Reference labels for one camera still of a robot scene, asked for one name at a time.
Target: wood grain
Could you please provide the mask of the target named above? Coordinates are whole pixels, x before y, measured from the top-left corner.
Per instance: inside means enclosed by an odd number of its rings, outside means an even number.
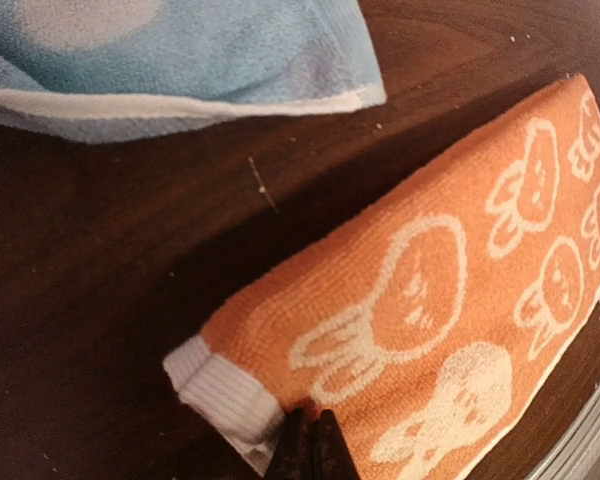
[[[97,147],[0,127],[0,479],[255,478],[178,404],[163,356],[538,88],[582,71],[600,103],[600,0],[361,7],[386,106]],[[471,478],[528,473],[598,379],[600,310]]]

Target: blue towel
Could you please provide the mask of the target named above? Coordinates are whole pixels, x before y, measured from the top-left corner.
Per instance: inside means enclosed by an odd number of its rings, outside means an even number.
[[[356,0],[0,0],[0,124],[100,143],[383,103]]]

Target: black object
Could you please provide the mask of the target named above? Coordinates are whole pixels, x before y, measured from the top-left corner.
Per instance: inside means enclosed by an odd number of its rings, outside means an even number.
[[[302,408],[285,420],[264,480],[360,480],[331,410],[310,423]]]

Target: orange cloth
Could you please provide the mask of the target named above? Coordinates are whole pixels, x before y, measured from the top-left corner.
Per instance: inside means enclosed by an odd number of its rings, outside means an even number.
[[[600,113],[578,76],[236,294],[165,368],[260,473],[280,408],[311,397],[363,479],[463,478],[599,297]]]

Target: terry cloth fabric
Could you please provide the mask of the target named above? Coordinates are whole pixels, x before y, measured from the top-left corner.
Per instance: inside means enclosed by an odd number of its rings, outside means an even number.
[[[363,479],[464,478],[599,298],[600,113],[578,76],[233,296],[164,367],[260,473],[311,397]]]
[[[356,0],[0,1],[0,124],[96,143],[384,101]]]

